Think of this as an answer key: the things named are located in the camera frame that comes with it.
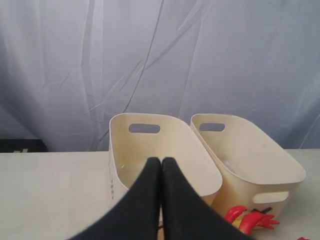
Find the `black object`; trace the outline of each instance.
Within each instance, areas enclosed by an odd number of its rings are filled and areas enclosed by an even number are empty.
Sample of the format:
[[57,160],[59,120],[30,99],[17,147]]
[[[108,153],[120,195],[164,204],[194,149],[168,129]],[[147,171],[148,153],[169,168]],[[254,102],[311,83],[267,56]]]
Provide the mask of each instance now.
[[252,240],[197,195],[172,157],[162,167],[148,158],[119,203],[70,240],[156,240],[160,201],[165,240]]
[[162,161],[162,191],[165,240],[252,240],[198,196],[172,157]]
[[46,153],[40,139],[0,139],[0,153]]
[[148,158],[139,177],[99,221],[70,240],[156,240],[160,212],[161,163]]

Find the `cutout handle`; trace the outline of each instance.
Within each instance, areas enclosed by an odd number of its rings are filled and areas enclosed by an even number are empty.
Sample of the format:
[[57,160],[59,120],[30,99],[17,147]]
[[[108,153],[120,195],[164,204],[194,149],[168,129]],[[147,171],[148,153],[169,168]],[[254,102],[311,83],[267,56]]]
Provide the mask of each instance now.
[[207,132],[222,132],[225,130],[226,125],[223,123],[214,123],[214,122],[204,122],[199,126],[200,131]]
[[263,192],[255,195],[252,200],[255,204],[271,204],[271,203],[283,202],[288,197],[289,197],[288,191]]
[[129,132],[133,134],[157,134],[160,126],[155,124],[133,123],[129,126]]

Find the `white table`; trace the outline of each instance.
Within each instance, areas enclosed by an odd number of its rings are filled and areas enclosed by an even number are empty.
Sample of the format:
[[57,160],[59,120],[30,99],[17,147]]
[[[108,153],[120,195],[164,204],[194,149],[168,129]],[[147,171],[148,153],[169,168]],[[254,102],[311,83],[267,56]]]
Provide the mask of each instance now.
[[[307,177],[259,240],[320,236],[320,150],[288,150]],[[0,153],[0,239],[64,240],[109,209],[108,152]]]

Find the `fabric backdrop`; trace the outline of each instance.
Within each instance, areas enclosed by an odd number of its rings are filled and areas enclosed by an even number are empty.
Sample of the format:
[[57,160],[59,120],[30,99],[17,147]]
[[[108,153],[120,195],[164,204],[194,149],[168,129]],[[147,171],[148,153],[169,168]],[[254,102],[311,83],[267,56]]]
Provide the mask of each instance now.
[[320,148],[320,1],[0,0],[0,138],[107,150],[124,112],[233,114]]

